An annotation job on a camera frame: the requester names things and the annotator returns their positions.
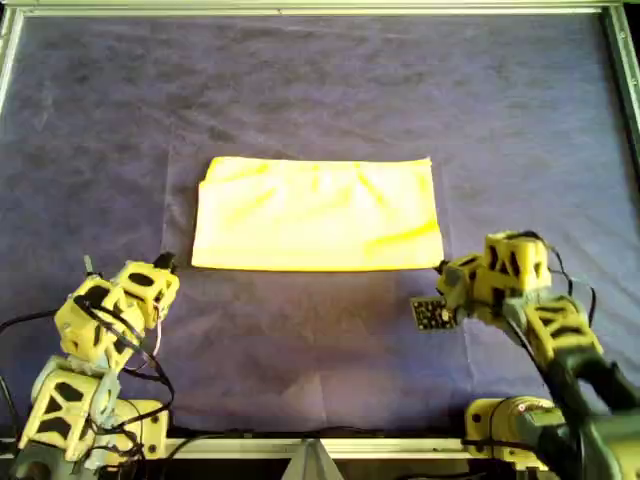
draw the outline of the blue fabric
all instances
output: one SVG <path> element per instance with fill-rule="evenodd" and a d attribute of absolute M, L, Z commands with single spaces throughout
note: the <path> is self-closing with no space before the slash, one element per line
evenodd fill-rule
<path fill-rule="evenodd" d="M 213 156 L 430 156 L 447 253 L 538 231 L 597 288 L 596 332 L 640 382 L 636 187 L 596 16 L 29 18 L 0 155 L 3 317 L 60 304 L 84 253 L 108 274 L 161 248 L 188 265 Z M 546 392 L 496 330 L 418 333 L 408 301 L 432 272 L 181 283 L 159 356 L 179 425 L 452 429 L 473 398 Z M 57 335 L 45 321 L 0 342 L 26 412 Z"/>

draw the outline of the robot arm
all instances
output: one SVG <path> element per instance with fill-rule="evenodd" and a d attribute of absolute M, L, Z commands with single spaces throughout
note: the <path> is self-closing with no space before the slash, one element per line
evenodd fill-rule
<path fill-rule="evenodd" d="M 128 262 L 112 280 L 89 273 L 58 310 L 55 324 L 68 355 L 51 357 L 33 385 L 14 477 L 38 478 L 35 465 L 46 469 L 45 478 L 93 478 L 102 466 L 163 456 L 168 404 L 118 399 L 118 374 L 141 352 L 158 372 L 153 378 L 173 395 L 141 345 L 176 297 L 172 259 L 163 254 L 154 264 Z"/>
<path fill-rule="evenodd" d="M 474 402 L 467 412 L 473 453 L 486 454 L 483 437 L 487 445 L 500 438 L 526 443 L 561 478 L 636 478 L 640 395 L 604 358 L 582 306 L 551 291 L 548 250 L 533 232 L 488 235 L 483 254 L 438 267 L 441 297 L 413 299 L 414 316 L 423 330 L 452 328 L 468 317 L 503 330 L 527 349 L 557 406 L 527 397 Z M 607 415 L 590 405 L 585 383 Z M 508 445 L 492 447 L 492 456 L 496 450 L 524 467 L 538 463 Z"/>

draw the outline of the black cable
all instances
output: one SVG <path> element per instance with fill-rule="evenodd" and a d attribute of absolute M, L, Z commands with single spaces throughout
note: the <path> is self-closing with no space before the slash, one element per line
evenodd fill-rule
<path fill-rule="evenodd" d="M 147 419 L 147 418 L 152 418 L 152 417 L 158 415 L 159 413 L 162 413 L 164 411 L 169 410 L 169 408 L 171 407 L 171 405 L 173 403 L 173 400 L 175 398 L 175 389 L 173 388 L 173 384 L 171 383 L 171 380 L 169 380 L 169 377 L 165 373 L 164 369 L 162 368 L 162 366 L 160 365 L 158 360 L 153 356 L 153 354 L 151 352 L 148 352 L 142 346 L 142 344 L 138 344 L 137 345 L 137 344 L 133 343 L 124 334 L 122 334 L 121 332 L 116 330 L 113 327 L 113 325 L 111 325 L 109 322 L 103 320 L 99 315 L 97 315 L 94 312 L 94 310 L 98 310 L 100 312 L 106 313 L 107 315 L 113 317 L 115 320 L 117 320 L 118 322 L 122 323 L 136 338 L 140 338 L 140 339 L 142 338 L 140 333 L 131 325 L 131 323 L 129 321 L 127 321 L 119 313 L 117 313 L 117 312 L 115 312 L 113 310 L 110 310 L 110 309 L 104 308 L 104 307 L 96 308 L 95 306 L 91 305 L 91 303 L 88 301 L 88 299 L 86 299 L 82 295 L 78 295 L 78 296 L 74 297 L 73 300 L 74 300 L 75 304 L 78 307 L 80 307 L 87 315 L 89 315 L 93 320 L 95 320 L 98 324 L 100 324 L 101 327 L 103 327 L 105 330 L 107 330 L 108 332 L 110 332 L 113 335 L 115 335 L 116 338 L 118 340 L 120 340 L 120 342 L 122 342 L 122 344 L 124 344 L 125 347 L 128 347 L 128 348 L 132 349 L 134 352 L 138 352 L 143 357 L 145 357 L 145 359 L 148 361 L 149 365 L 157 373 L 157 380 L 155 378 L 153 378 L 152 380 L 158 381 L 159 383 L 162 383 L 165 387 L 167 387 L 167 389 L 169 390 L 169 394 L 170 394 L 169 400 L 167 402 L 163 403 L 160 407 L 158 407 L 158 408 L 156 408 L 154 410 L 151 410 L 151 411 L 149 411 L 147 413 L 144 413 L 142 415 L 138 415 L 136 417 L 130 418 L 129 420 L 125 420 L 123 422 L 120 422 L 119 424 L 115 425 L 114 427 L 101 429 L 102 434 L 122 433 L 123 427 L 125 425 L 130 425 L 131 423 L 134 423 L 134 422 L 137 422 L 137 421 L 140 421 L 140 420 L 144 420 L 144 419 Z"/>
<path fill-rule="evenodd" d="M 564 262 L 562 261 L 560 252 L 558 252 L 558 250 L 555 247 L 552 247 L 549 244 L 546 244 L 546 245 L 547 245 L 547 248 L 556 256 L 556 259 L 558 260 L 558 265 L 560 266 L 560 273 L 562 274 L 564 279 L 567 281 L 567 295 L 569 295 L 570 297 L 573 296 L 573 279 L 569 276 L 569 274 L 564 268 Z"/>
<path fill-rule="evenodd" d="M 140 410 L 138 409 L 138 407 L 136 407 L 136 405 L 131 401 L 131 400 L 123 400 L 124 402 L 127 402 L 129 405 L 131 405 L 134 410 L 136 411 L 136 413 L 138 414 L 138 416 L 141 416 Z M 111 433 L 107 434 L 107 433 L 102 433 L 100 431 L 100 427 L 95 424 L 95 422 L 93 422 L 93 420 L 91 420 L 90 418 L 88 419 L 89 421 L 89 425 L 91 427 L 91 430 L 93 430 L 93 432 L 97 435 L 111 435 Z M 80 462 L 80 464 L 84 464 L 84 462 L 91 456 L 91 452 L 93 452 L 94 450 L 105 450 L 111 453 L 115 453 L 116 455 L 120 456 L 120 457 L 124 457 L 126 460 L 113 467 L 114 471 L 118 470 L 118 475 L 120 475 L 121 471 L 124 468 L 127 468 L 129 465 L 131 465 L 132 463 L 135 462 L 136 457 L 140 457 L 140 460 L 143 461 L 143 463 L 145 464 L 145 474 L 148 473 L 148 466 L 146 464 L 146 456 L 144 454 L 144 443 L 142 442 L 142 437 L 144 434 L 144 423 L 142 423 L 142 420 L 140 421 L 140 439 L 138 439 L 138 436 L 134 433 L 131 432 L 129 430 L 124 429 L 124 427 L 121 429 L 121 431 L 119 432 L 114 432 L 114 434 L 122 434 L 124 435 L 130 442 L 131 442 L 131 447 L 128 448 L 127 450 L 121 450 L 118 447 L 116 447 L 115 445 L 96 445 L 96 446 L 92 446 L 91 448 L 89 448 L 83 455 L 83 459 Z"/>
<path fill-rule="evenodd" d="M 513 397 L 506 397 L 500 400 L 495 407 L 491 410 L 491 414 L 489 415 L 489 440 L 491 441 L 491 458 L 496 458 L 495 452 L 495 438 L 493 438 L 493 420 L 496 414 L 496 411 L 504 405 L 506 402 L 511 400 Z"/>
<path fill-rule="evenodd" d="M 123 464 L 123 465 L 120 465 L 120 466 L 118 466 L 118 467 L 116 467 L 116 468 L 108 468 L 108 467 L 107 467 L 107 468 L 105 468 L 105 470 L 106 470 L 107 472 L 111 472 L 111 471 L 118 472 L 118 476 L 116 477 L 116 479 L 117 479 L 117 480 L 120 480 L 120 479 L 122 478 L 122 472 L 123 472 L 126 468 L 128 468 L 128 467 L 130 467 L 130 466 L 132 466 L 132 465 L 133 465 L 133 471 L 129 474 L 129 480 L 133 480 L 133 479 L 135 479 L 135 478 L 136 478 L 136 473 L 137 473 L 137 471 L 138 471 L 138 463 L 137 463 L 137 462 L 131 462 L 131 463 L 128 463 L 128 464 L 126 464 L 126 465 L 125 465 L 125 464 Z M 146 465 L 147 465 L 147 464 L 146 464 L 146 462 L 145 462 L 145 473 L 148 475 L 148 472 L 146 471 Z"/>
<path fill-rule="evenodd" d="M 9 327 L 17 325 L 19 323 L 30 322 L 31 320 L 37 320 L 39 318 L 53 317 L 58 310 L 45 310 L 43 312 L 31 313 L 29 315 L 21 315 L 19 317 L 12 318 L 6 322 L 0 324 L 0 335 Z"/>
<path fill-rule="evenodd" d="M 549 271 L 551 273 L 556 273 L 556 274 L 562 274 L 562 272 L 560 270 L 555 270 L 553 268 L 550 268 Z M 598 301 L 598 295 L 596 294 L 596 289 L 593 288 L 591 286 L 591 284 L 582 281 L 582 280 L 578 280 L 576 278 L 571 277 L 571 280 L 573 280 L 575 283 L 580 283 L 582 285 L 584 285 L 585 287 L 587 287 L 591 293 L 591 302 L 589 304 L 589 313 L 587 314 L 587 318 L 589 319 L 589 326 L 593 326 L 593 320 L 595 317 L 595 313 L 596 313 L 596 306 L 597 306 L 597 301 Z"/>
<path fill-rule="evenodd" d="M 303 432 L 299 432 L 298 435 L 301 438 L 317 438 L 317 437 L 322 437 L 322 436 L 326 436 L 327 434 L 331 434 L 331 433 L 342 433 L 342 432 L 350 432 L 350 433 L 356 433 L 356 434 L 360 434 L 360 435 L 367 435 L 367 436 L 381 436 L 382 432 L 381 431 L 376 431 L 376 430 L 370 430 L 370 429 L 366 429 L 366 428 L 358 428 L 358 427 L 351 427 L 349 425 L 333 425 L 330 427 L 323 427 L 323 428 L 319 428 L 317 430 L 307 430 L 307 431 L 303 431 Z"/>
<path fill-rule="evenodd" d="M 150 375 L 148 373 L 141 373 L 134 369 L 122 370 L 123 373 L 135 378 L 139 378 L 140 380 L 147 380 L 149 382 L 157 382 L 162 383 L 161 378 L 158 375 Z"/>
<path fill-rule="evenodd" d="M 205 435 L 198 435 L 197 437 L 187 438 L 180 442 L 176 448 L 174 448 L 169 455 L 167 455 L 164 459 L 164 465 L 162 466 L 162 470 L 160 471 L 160 476 L 158 480 L 164 480 L 167 475 L 167 469 L 169 468 L 169 463 L 175 458 L 175 456 L 182 450 L 184 447 L 189 445 L 190 443 L 196 442 L 198 440 L 206 440 L 209 438 L 221 438 L 224 437 L 224 433 L 208 433 Z"/>
<path fill-rule="evenodd" d="M 89 428 L 91 429 L 91 431 L 94 433 L 95 436 L 111 435 L 111 432 L 105 432 L 104 429 L 100 425 L 98 425 L 91 417 L 87 417 L 86 422 L 88 423 Z M 127 440 L 129 440 L 131 444 L 134 446 L 137 446 L 140 443 L 138 442 L 138 437 L 136 436 L 136 434 L 129 430 L 126 430 L 125 428 L 119 429 L 118 432 L 116 433 L 124 435 L 127 438 Z"/>
<path fill-rule="evenodd" d="M 13 424 L 13 435 L 16 439 L 16 444 L 14 446 L 14 453 L 18 449 L 18 443 L 20 443 L 20 433 L 22 431 L 22 421 L 20 419 L 20 414 L 16 409 L 16 404 L 13 402 L 13 398 L 11 397 L 11 392 L 9 391 L 9 387 L 7 383 L 4 381 L 4 378 L 0 375 L 0 389 L 2 390 L 2 396 L 4 397 L 5 402 L 7 403 L 7 407 L 9 409 L 9 415 L 11 416 L 11 423 Z"/>
<path fill-rule="evenodd" d="M 514 335 L 516 337 L 518 337 L 518 340 L 520 341 L 520 344 L 521 344 L 522 348 L 524 348 L 524 350 L 527 352 L 527 355 L 529 355 L 529 358 L 531 359 L 531 362 L 533 362 L 533 364 L 535 365 L 536 369 L 538 370 L 538 373 L 540 373 L 540 376 L 542 377 L 542 380 L 544 381 L 545 380 L 544 373 L 540 369 L 540 366 L 538 365 L 538 362 L 536 362 L 536 357 L 535 357 L 535 354 L 533 353 L 533 347 L 529 343 L 529 340 L 527 340 L 527 337 L 525 337 L 525 335 L 522 332 L 522 330 L 520 330 L 520 328 L 515 324 L 515 322 L 512 319 L 510 319 L 509 317 L 507 317 L 505 315 L 504 316 L 504 320 L 505 320 L 505 322 L 507 322 L 507 325 L 509 325 L 509 328 L 514 333 Z"/>
<path fill-rule="evenodd" d="M 12 318 L 11 320 L 7 320 L 0 324 L 0 335 L 4 333 L 9 327 L 14 325 L 19 325 L 20 323 L 30 322 L 32 320 L 38 320 L 41 318 L 49 318 L 53 317 L 58 310 L 44 310 L 42 312 L 30 313 L 28 315 L 20 315 L 18 317 Z M 20 414 L 16 408 L 15 403 L 13 402 L 13 397 L 11 396 L 11 390 L 9 390 L 9 386 L 5 379 L 0 376 L 0 389 L 2 390 L 2 396 L 7 404 L 7 408 L 9 410 L 9 415 L 11 417 L 12 428 L 14 432 L 14 436 L 16 439 L 16 444 L 14 446 L 14 453 L 18 448 L 18 443 L 20 442 L 20 435 L 22 434 L 22 421 L 20 419 Z"/>
<path fill-rule="evenodd" d="M 560 255 L 560 252 L 553 245 L 548 244 L 544 240 L 544 238 L 542 238 L 536 232 L 534 232 L 533 230 L 525 230 L 523 232 L 518 232 L 513 235 L 510 235 L 508 238 L 513 239 L 513 238 L 519 238 L 519 237 L 529 237 L 529 238 L 535 238 L 536 240 L 540 240 L 542 243 L 544 243 L 547 249 L 555 255 L 556 259 L 558 260 L 558 265 L 560 266 L 560 270 L 558 271 L 550 268 L 549 271 L 553 273 L 559 273 L 564 277 L 564 279 L 567 281 L 567 295 L 569 295 L 570 297 L 573 296 L 573 282 L 583 283 L 584 285 L 589 287 L 589 290 L 591 290 L 591 305 L 589 306 L 589 313 L 587 315 L 587 318 L 589 319 L 589 327 L 593 326 L 593 320 L 596 313 L 596 303 L 597 303 L 597 295 L 596 295 L 595 288 L 593 288 L 591 285 L 589 285 L 586 282 L 581 282 L 579 280 L 576 280 L 572 276 L 570 276 L 567 273 L 566 269 L 564 268 L 564 262 L 562 261 L 562 256 Z"/>
<path fill-rule="evenodd" d="M 155 307 L 154 308 L 155 311 L 155 321 L 156 321 L 156 344 L 155 347 L 153 348 L 153 354 L 157 355 L 158 352 L 160 351 L 160 343 L 162 340 L 162 322 L 159 321 L 159 314 L 158 314 L 158 308 Z M 140 365 L 138 365 L 137 367 L 134 368 L 130 368 L 125 366 L 122 370 L 125 373 L 131 373 L 131 372 L 139 372 L 140 370 L 144 369 L 146 366 L 148 365 L 148 363 L 146 361 L 143 361 Z"/>

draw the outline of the metal frame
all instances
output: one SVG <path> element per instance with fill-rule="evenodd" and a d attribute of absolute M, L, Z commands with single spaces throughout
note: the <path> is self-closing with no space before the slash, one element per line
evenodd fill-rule
<path fill-rule="evenodd" d="M 168 438 L 167 454 L 183 439 Z M 188 444 L 175 458 L 183 459 L 288 459 L 303 439 L 220 438 Z M 456 438 L 324 438 L 329 456 L 341 459 L 470 459 L 473 458 Z"/>
<path fill-rule="evenodd" d="M 629 23 L 621 5 L 603 12 L 613 68 L 626 120 L 636 185 L 640 187 L 640 68 Z"/>
<path fill-rule="evenodd" d="M 203 15 L 517 15 L 603 13 L 640 184 L 640 69 L 624 7 L 616 0 L 5 0 L 0 32 L 0 114 L 27 17 Z M 171 452 L 183 439 L 168 439 Z M 177 458 L 291 458 L 302 439 L 220 438 L 186 446 Z M 460 439 L 323 439 L 334 459 L 468 459 Z"/>

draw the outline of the folded cloth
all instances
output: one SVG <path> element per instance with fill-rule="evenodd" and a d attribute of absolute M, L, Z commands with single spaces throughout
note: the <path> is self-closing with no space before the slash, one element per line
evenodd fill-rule
<path fill-rule="evenodd" d="M 218 157 L 200 183 L 197 267 L 400 270 L 442 257 L 429 159 Z"/>

